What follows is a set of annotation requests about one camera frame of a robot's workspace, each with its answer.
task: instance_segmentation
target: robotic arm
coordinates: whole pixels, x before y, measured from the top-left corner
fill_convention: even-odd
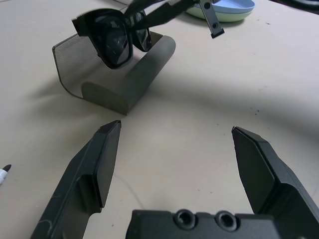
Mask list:
[[[71,160],[32,239],[81,239],[105,206],[121,122],[101,127]],[[232,129],[238,170],[255,214],[134,210],[126,239],[317,239],[319,209],[293,171],[259,135]]]

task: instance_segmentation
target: black sunglasses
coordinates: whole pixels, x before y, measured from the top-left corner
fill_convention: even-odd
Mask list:
[[[115,9],[97,9],[72,20],[79,36],[88,36],[98,56],[111,69],[128,63],[133,55],[133,44],[143,52],[150,50],[149,29],[134,29],[145,17],[139,11],[129,17]]]

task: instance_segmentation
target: sunglasses lens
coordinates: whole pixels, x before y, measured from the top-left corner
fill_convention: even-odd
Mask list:
[[[144,18],[144,15],[140,12],[136,13],[134,17],[134,23],[138,23]],[[141,29],[136,31],[137,37],[144,49],[144,51],[148,51],[151,48],[151,35],[148,29]]]
[[[124,23],[115,16],[100,16],[95,22],[99,26],[96,39],[102,53],[114,65],[125,62],[130,46]]]

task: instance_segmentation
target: sunglasses stand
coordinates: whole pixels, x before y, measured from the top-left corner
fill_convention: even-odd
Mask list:
[[[169,36],[151,32],[152,48],[135,48],[126,66],[112,70],[98,57],[88,37],[77,34],[53,47],[59,79],[71,95],[127,115],[175,51]]]

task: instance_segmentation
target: white table surface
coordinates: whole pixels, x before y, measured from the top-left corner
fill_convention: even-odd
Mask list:
[[[319,16],[256,4],[214,40],[189,15],[154,28],[174,38],[175,54],[124,117],[64,91],[51,50],[75,33],[72,18],[120,4],[0,2],[0,166],[12,164],[0,186],[1,239],[30,237],[69,161],[116,119],[114,176],[86,239],[124,239],[133,209],[251,213],[234,125],[270,141],[319,205]]]

